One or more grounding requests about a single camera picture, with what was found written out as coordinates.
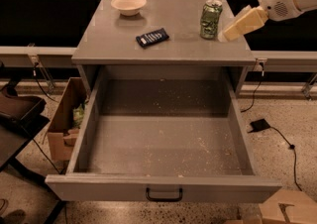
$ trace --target speckled floor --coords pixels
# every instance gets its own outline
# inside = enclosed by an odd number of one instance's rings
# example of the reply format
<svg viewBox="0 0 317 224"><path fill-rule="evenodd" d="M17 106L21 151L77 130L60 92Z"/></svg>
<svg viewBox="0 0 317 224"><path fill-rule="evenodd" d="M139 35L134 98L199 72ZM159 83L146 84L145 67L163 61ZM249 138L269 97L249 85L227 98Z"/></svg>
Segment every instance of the speckled floor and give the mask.
<svg viewBox="0 0 317 224"><path fill-rule="evenodd" d="M59 101L64 84L52 96ZM239 103L241 109L252 103L255 86L244 87ZM18 92L41 93L35 87L23 86ZM310 197L317 201L317 136L314 132L317 121L317 102L307 101L298 91L270 90L262 86L256 93L254 106L243 113L246 130L251 131L250 122L266 118L272 127L296 146L297 181ZM56 103L47 99L44 115L52 117ZM44 152L50 156L46 129L36 137ZM288 149L282 137L273 129L249 134L255 154L259 174L276 178L284 188L294 189L293 152ZM31 142L18 156L26 167L46 175L55 173L37 146ZM63 163L54 162L58 168ZM53 210L56 198L45 189L22 179L8 167L0 173L0 197L9 200L0 223L44 223ZM213 204L213 203L152 203L152 202L68 202L55 223L224 223L239 215L257 215L259 209L253 204Z"/></svg>

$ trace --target table leg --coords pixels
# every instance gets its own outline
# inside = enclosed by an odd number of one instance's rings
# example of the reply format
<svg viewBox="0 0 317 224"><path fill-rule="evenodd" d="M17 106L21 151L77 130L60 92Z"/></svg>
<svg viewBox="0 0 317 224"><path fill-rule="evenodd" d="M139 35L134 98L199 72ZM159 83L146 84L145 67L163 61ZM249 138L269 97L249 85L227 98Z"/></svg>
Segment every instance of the table leg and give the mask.
<svg viewBox="0 0 317 224"><path fill-rule="evenodd" d="M46 178L36 172L33 172L27 169L23 164L21 164L16 158L12 158L9 161L9 165L11 165L18 173L20 173L23 177L35 182L37 185L44 187L46 189L51 190L48 185L45 183Z"/></svg>
<svg viewBox="0 0 317 224"><path fill-rule="evenodd" d="M53 211L51 212L50 216L47 218L45 224L53 224L55 219L57 218L58 214L62 210L62 208L65 206L66 201L59 201Z"/></svg>

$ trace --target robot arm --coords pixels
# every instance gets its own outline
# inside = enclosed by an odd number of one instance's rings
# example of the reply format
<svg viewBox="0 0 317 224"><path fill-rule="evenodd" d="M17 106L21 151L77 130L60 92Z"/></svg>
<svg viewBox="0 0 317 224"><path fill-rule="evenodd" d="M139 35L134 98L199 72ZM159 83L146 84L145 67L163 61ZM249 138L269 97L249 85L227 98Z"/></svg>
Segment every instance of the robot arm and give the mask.
<svg viewBox="0 0 317 224"><path fill-rule="evenodd" d="M267 19L283 21L317 9L317 0L258 0L260 6L244 8L234 21L220 33L227 41L264 26Z"/></svg>

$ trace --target cardboard box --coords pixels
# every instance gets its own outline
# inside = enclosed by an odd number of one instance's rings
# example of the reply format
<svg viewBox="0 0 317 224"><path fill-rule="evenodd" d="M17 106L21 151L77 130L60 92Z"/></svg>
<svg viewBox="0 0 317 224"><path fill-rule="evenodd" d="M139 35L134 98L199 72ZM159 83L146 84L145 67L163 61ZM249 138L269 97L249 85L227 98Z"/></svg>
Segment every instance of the cardboard box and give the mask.
<svg viewBox="0 0 317 224"><path fill-rule="evenodd" d="M263 224L261 218L249 218L245 220L227 220L224 224Z"/></svg>
<svg viewBox="0 0 317 224"><path fill-rule="evenodd" d="M70 78L48 129L52 160L70 160L74 144L70 144L64 137L68 130L72 129L72 110L77 108L80 103L84 103L85 99L86 90L81 78Z"/></svg>
<svg viewBox="0 0 317 224"><path fill-rule="evenodd" d="M297 190L281 189L260 204L264 224L316 224L317 203Z"/></svg>

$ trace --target aluminum can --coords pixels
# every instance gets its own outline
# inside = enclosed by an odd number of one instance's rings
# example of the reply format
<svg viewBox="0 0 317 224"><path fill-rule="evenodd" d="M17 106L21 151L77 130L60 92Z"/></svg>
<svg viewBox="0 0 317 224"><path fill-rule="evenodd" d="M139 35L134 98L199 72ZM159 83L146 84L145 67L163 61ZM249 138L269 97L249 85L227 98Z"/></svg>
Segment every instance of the aluminum can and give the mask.
<svg viewBox="0 0 317 224"><path fill-rule="evenodd" d="M218 22L222 12L222 3L219 0L207 0L200 18L200 36L205 39L214 39L218 33Z"/></svg>

